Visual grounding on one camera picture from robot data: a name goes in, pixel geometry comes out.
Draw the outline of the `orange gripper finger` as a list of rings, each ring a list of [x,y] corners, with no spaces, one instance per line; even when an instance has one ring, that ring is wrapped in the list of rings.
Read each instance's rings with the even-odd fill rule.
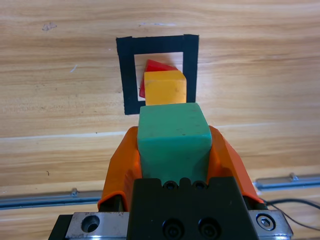
[[[134,181],[142,178],[137,135],[138,127],[131,127],[110,159],[97,204],[100,212],[130,211]]]
[[[265,210],[266,204],[257,195],[240,155],[223,137],[220,131],[209,127],[212,146],[209,154],[207,182],[212,177],[234,177],[250,210]]]

